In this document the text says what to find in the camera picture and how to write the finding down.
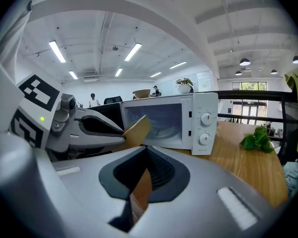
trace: microwave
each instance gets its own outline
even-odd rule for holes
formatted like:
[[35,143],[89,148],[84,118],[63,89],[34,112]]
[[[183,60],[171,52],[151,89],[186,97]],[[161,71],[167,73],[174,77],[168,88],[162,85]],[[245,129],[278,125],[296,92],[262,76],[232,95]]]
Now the microwave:
[[124,128],[147,115],[151,130],[143,145],[188,149],[210,155],[218,118],[217,93],[192,93],[120,102]]

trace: dial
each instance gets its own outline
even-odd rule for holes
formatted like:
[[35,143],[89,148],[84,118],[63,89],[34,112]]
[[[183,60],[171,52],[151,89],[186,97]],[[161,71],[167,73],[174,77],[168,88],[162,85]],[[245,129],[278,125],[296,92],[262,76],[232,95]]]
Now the dial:
[[201,122],[204,125],[210,125],[211,123],[213,123],[213,120],[214,120],[214,117],[209,112],[205,112],[201,115]]
[[210,142],[210,140],[211,140],[211,137],[207,133],[202,133],[199,137],[199,141],[203,145],[207,145]]

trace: wooden bowl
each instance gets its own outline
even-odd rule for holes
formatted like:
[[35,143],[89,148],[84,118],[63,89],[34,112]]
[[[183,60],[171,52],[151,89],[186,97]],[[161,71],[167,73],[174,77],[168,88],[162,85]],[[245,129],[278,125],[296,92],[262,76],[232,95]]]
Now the wooden bowl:
[[137,99],[148,98],[150,95],[150,89],[138,90],[133,92]]

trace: white plant pot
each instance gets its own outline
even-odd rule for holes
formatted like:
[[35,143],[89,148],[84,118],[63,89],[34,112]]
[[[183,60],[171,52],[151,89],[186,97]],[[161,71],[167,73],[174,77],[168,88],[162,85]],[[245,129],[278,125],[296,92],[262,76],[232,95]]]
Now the white plant pot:
[[179,85],[178,91],[180,94],[187,94],[190,92],[190,86],[189,85]]

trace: window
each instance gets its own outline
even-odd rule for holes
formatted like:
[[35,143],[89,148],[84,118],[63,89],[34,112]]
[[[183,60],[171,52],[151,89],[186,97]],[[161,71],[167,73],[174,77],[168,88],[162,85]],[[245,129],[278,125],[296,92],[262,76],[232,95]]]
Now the window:
[[[267,91],[267,82],[235,82],[232,83],[233,90],[247,91]],[[233,115],[242,115],[249,117],[266,117],[265,100],[234,100]],[[240,123],[245,124],[264,124],[263,121],[256,119],[241,119]]]

